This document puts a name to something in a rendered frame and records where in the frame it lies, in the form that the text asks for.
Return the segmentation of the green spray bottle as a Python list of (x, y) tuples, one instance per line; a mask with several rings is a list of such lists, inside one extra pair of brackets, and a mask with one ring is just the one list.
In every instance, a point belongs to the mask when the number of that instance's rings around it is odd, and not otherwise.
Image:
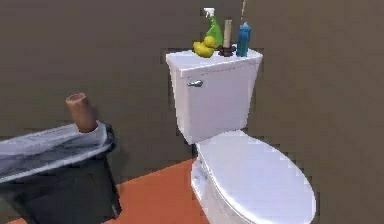
[(212, 36), (215, 39), (215, 47), (218, 47), (223, 43), (223, 34), (215, 17), (215, 9), (212, 7), (204, 8), (204, 12), (209, 21), (209, 29), (206, 32), (206, 35)]

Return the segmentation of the yellow rubber duck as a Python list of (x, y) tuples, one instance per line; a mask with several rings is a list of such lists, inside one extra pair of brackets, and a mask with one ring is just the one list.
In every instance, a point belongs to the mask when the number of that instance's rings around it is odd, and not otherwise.
[(193, 43), (193, 51), (203, 58), (210, 58), (216, 49), (216, 39), (213, 36), (206, 36), (202, 42)]

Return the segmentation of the beige candle on black holder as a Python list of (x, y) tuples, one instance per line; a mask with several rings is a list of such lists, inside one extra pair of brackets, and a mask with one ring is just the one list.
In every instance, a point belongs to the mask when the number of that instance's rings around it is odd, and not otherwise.
[(231, 33), (232, 33), (232, 20), (226, 19), (224, 22), (223, 44), (218, 47), (220, 56), (230, 57), (233, 55), (233, 52), (236, 50), (236, 48), (231, 45)]

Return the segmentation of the brown cardboard tube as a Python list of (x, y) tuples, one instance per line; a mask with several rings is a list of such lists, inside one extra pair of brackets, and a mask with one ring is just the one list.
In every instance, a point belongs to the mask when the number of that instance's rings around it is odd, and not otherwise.
[(98, 124), (93, 107), (84, 93), (68, 96), (65, 102), (71, 112), (73, 121), (81, 133), (94, 131)]

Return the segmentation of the white toilet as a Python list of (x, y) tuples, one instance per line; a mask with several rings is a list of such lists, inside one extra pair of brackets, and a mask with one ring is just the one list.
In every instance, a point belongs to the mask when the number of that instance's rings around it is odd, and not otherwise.
[(311, 224), (313, 188), (280, 150), (245, 133), (262, 54), (169, 53), (177, 126), (195, 146), (191, 187), (209, 224)]

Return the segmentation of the black trash can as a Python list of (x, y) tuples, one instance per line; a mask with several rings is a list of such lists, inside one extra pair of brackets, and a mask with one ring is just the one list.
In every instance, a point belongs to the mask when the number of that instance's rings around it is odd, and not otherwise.
[(107, 154), (111, 125), (69, 124), (0, 141), (0, 198), (27, 224), (104, 224), (122, 208)]

